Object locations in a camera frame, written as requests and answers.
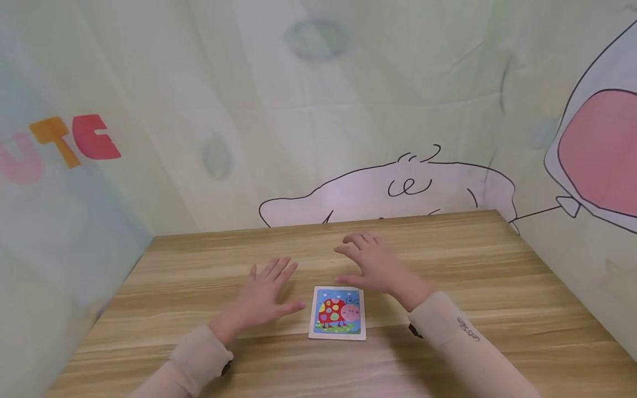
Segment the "sleeve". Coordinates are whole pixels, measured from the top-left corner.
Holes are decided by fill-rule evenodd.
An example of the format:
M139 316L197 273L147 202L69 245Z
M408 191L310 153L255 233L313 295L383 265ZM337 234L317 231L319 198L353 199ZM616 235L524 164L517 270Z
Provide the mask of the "sleeve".
M415 329L444 356L477 397L540 396L443 292L430 295L408 316Z
M200 326L177 344L170 359L131 398L197 397L209 382L229 368L233 355L207 326Z

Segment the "table surface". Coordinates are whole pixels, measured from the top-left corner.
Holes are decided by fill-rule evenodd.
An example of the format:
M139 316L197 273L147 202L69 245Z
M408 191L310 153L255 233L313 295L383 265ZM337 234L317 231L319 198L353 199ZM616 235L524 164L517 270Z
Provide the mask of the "table surface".
M344 235L380 235L432 278L545 397L637 396L637 364L495 211L155 238L47 397L123 397L238 293L250 265L299 262L285 296L355 271ZM231 346L202 397L462 397L391 298L366 292L367 341L308 339L310 306Z

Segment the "blue background on card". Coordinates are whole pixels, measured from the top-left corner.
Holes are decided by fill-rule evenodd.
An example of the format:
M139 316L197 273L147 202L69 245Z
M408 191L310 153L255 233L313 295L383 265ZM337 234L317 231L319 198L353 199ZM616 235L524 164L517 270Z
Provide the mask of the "blue background on card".
M326 324L326 328L323 329L322 324L319 322L319 311L321 305L327 300L343 300L345 304L353 304L358 307L359 311L362 314L360 303L360 295L358 290L324 290L319 289L317 293L317 301L314 303L316 306L316 315L314 317L314 333L323 333L323 334L361 334L361 320L358 319L356 321L345 321L345 327L339 327L338 322L332 322L330 325L332 327L328 327Z

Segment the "cuff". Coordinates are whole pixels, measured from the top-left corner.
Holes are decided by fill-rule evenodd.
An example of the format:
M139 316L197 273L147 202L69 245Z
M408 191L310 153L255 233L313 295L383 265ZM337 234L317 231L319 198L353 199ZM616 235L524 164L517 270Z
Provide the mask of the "cuff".
M170 362L184 375L182 385L197 397L209 382L222 375L233 359L207 326L200 326L187 334L170 356Z
M471 327L469 318L443 292L435 292L408 314L409 321L436 350L463 327Z

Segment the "child's hand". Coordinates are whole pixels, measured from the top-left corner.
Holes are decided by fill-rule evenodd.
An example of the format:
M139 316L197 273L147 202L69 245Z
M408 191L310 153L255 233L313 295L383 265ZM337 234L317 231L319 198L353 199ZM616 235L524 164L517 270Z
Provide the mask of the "child's hand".
M289 262L290 257L273 259L259 273L257 266L252 266L239 297L210 321L210 329L221 343L228 345L243 329L264 325L305 308L305 303L298 299L276 303L283 284L298 266L297 263L288 266Z
M407 311L412 311L433 293L433 286L409 272L381 238L368 232L355 232L345 236L343 243L345 245L334 251L352 259L362 274L339 275L338 283L390 294Z

